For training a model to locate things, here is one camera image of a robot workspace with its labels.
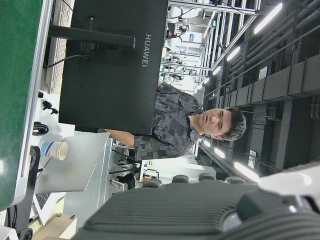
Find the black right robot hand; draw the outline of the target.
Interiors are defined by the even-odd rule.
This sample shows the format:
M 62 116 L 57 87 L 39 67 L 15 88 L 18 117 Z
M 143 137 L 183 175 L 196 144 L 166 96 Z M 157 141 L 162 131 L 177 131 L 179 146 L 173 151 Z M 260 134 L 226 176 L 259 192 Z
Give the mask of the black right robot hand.
M 76 240 L 317 240 L 320 163 L 246 183 L 201 174 L 115 194 Z

